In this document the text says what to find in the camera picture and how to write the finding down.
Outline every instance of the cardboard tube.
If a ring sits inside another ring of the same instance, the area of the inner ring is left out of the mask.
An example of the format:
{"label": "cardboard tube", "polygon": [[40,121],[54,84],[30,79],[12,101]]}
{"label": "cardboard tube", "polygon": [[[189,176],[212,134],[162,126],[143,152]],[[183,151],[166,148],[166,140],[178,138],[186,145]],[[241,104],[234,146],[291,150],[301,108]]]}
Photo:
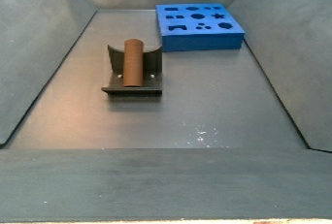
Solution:
{"label": "cardboard tube", "polygon": [[127,40],[125,42],[123,86],[143,86],[143,42]]}

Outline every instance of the black stand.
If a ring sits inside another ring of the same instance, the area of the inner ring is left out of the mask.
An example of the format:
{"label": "black stand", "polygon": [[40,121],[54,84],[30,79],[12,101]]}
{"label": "black stand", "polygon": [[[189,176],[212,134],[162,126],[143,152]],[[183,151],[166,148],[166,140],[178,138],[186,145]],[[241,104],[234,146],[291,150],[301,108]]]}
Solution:
{"label": "black stand", "polygon": [[109,95],[123,96],[155,96],[162,94],[162,48],[143,53],[143,86],[123,87],[123,60],[125,51],[111,46],[109,49],[109,59],[111,65],[111,77],[109,87],[102,91]]}

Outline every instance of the blue foam block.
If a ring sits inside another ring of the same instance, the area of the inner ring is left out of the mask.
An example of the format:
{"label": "blue foam block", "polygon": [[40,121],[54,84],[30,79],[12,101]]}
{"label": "blue foam block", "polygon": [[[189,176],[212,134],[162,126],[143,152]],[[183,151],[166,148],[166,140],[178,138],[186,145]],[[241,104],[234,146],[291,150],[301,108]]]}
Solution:
{"label": "blue foam block", "polygon": [[163,51],[241,48],[245,31],[222,4],[155,7]]}

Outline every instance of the gray floor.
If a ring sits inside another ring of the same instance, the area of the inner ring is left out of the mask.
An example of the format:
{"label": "gray floor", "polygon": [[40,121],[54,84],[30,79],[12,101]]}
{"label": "gray floor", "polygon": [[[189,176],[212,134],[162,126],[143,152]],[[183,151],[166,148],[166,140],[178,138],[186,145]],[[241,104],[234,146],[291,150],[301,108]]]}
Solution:
{"label": "gray floor", "polygon": [[98,12],[7,148],[304,148],[245,45],[166,53],[162,97],[107,97],[106,45],[158,48],[157,30],[154,11]]}

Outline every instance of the hexagonal hole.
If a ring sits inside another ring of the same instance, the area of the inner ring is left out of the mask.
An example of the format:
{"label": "hexagonal hole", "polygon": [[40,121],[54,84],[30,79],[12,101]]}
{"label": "hexagonal hole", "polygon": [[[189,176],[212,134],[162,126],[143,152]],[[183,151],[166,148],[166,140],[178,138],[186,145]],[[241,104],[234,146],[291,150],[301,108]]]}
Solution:
{"label": "hexagonal hole", "polygon": [[221,28],[224,28],[224,29],[232,29],[232,27],[233,27],[232,24],[225,23],[225,22],[220,23],[218,26],[220,26]]}

